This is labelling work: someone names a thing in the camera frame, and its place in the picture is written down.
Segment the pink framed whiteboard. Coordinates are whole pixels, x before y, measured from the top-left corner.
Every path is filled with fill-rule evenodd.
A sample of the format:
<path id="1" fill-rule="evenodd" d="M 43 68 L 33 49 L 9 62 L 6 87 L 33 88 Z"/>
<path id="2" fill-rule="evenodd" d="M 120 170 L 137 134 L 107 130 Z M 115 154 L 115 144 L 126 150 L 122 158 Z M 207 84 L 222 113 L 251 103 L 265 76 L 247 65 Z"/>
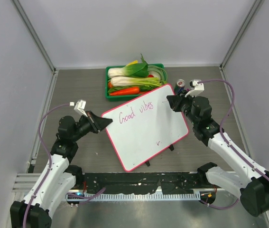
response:
<path id="1" fill-rule="evenodd" d="M 173 94 L 173 87 L 166 84 L 102 114 L 113 120 L 106 132 L 126 172 L 189 134 L 184 115 L 163 103 Z"/>

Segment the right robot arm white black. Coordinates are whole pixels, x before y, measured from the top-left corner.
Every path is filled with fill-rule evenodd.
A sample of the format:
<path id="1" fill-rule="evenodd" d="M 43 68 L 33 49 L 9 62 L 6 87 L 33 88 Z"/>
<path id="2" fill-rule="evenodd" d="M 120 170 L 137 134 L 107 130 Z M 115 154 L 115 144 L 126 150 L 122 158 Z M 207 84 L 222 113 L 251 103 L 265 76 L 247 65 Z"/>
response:
<path id="1" fill-rule="evenodd" d="M 235 171 L 228 173 L 214 163 L 198 169 L 197 183 L 206 188 L 211 184 L 235 196 L 254 217 L 269 210 L 269 171 L 243 152 L 212 118 L 212 107 L 206 97 L 190 97 L 188 93 L 168 95 L 174 112 L 183 113 L 193 124 L 195 137 L 221 156 Z"/>

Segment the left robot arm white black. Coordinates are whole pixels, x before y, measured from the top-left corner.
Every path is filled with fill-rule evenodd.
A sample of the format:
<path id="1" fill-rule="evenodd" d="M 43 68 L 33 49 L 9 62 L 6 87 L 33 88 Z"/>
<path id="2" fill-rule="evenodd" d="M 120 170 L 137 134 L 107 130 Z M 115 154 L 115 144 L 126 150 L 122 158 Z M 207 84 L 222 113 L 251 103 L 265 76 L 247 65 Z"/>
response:
<path id="1" fill-rule="evenodd" d="M 69 190 L 83 185 L 82 168 L 72 165 L 77 141 L 88 133 L 99 133 L 113 122 L 88 111 L 79 121 L 71 116 L 59 120 L 56 141 L 48 153 L 47 164 L 38 180 L 23 198 L 10 207 L 13 228 L 49 228 L 53 215 Z"/>

